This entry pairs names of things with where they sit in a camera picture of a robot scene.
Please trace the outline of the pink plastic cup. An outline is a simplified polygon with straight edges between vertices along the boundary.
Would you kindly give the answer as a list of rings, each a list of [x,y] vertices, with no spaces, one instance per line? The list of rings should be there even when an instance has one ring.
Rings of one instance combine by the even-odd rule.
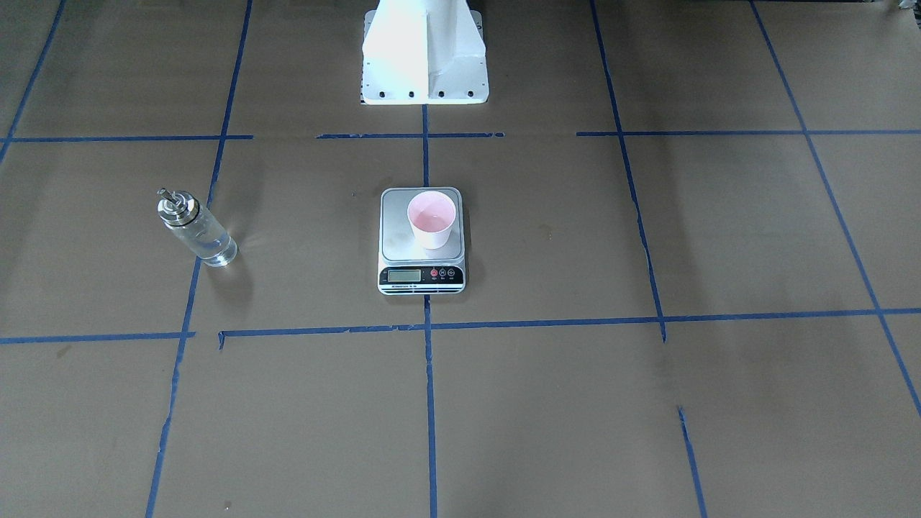
[[[412,197],[406,209],[415,242],[426,250],[446,245],[457,215],[456,204],[443,191],[421,191]]]

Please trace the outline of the clear glass sauce bottle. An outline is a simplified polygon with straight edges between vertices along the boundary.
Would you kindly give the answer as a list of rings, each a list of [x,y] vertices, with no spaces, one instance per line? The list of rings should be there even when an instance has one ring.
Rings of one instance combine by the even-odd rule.
[[[205,204],[190,191],[158,190],[159,219],[194,255],[210,268],[231,263],[239,247]]]

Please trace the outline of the silver digital kitchen scale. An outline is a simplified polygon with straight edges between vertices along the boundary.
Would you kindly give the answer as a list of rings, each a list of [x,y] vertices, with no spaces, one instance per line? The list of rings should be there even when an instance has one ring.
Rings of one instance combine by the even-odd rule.
[[[443,191],[458,215],[446,245],[426,250],[415,242],[406,217],[408,203],[421,191]],[[385,295],[460,293],[466,288],[463,197],[453,187],[401,187],[383,191],[379,199],[378,291]]]

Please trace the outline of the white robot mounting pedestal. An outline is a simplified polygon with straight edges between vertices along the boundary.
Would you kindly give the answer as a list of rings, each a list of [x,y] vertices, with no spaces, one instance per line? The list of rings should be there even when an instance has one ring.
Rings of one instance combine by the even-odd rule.
[[[467,1],[381,1],[364,16],[367,105],[469,105],[490,96],[481,12]]]

